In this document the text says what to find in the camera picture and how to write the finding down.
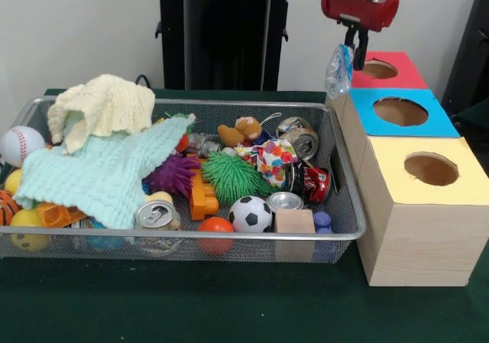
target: stacked boxes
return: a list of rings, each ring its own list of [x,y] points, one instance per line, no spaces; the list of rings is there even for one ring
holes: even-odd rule
[[[368,217],[368,282],[464,286],[489,236],[489,180],[406,54],[367,59],[335,110]]]

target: orange toy block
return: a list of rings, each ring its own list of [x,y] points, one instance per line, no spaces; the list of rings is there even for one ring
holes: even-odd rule
[[[217,215],[219,201],[215,197],[214,186],[204,182],[200,169],[192,171],[195,176],[192,177],[190,218],[192,221],[203,221],[207,215]]]
[[[86,217],[77,207],[67,208],[46,202],[37,207],[37,214],[46,227],[66,227]]]

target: yellow ball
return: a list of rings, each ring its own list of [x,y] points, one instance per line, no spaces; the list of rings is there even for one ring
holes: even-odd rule
[[[166,202],[173,204],[172,196],[166,192],[153,193],[150,196],[146,196],[145,200],[146,203],[153,202],[154,200],[164,200]]]
[[[10,176],[7,178],[7,181],[5,181],[5,190],[7,190],[12,195],[15,195],[15,193],[18,190],[18,187],[21,185],[21,177],[22,177],[21,169],[18,169],[13,173],[11,173]]]
[[[10,222],[10,226],[44,227],[35,209],[20,210]],[[24,251],[41,251],[50,244],[49,235],[12,234],[12,244]]]

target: circular hole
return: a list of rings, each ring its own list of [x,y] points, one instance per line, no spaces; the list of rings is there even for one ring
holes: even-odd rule
[[[401,127],[421,125],[428,120],[428,112],[419,104],[400,97],[387,97],[374,103],[379,118]]]
[[[392,64],[383,62],[382,60],[369,60],[365,62],[364,69],[362,70],[367,76],[375,79],[389,79],[397,76],[399,72]]]
[[[404,161],[404,169],[424,183],[434,186],[447,186],[458,179],[457,165],[439,154],[411,154]]]

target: orange ball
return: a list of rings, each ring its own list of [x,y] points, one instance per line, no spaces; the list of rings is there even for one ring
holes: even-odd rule
[[[206,219],[199,227],[199,231],[204,232],[234,232],[232,224],[227,219],[212,217]],[[234,240],[223,238],[204,238],[199,239],[198,244],[202,251],[210,255],[224,255],[231,250]]]

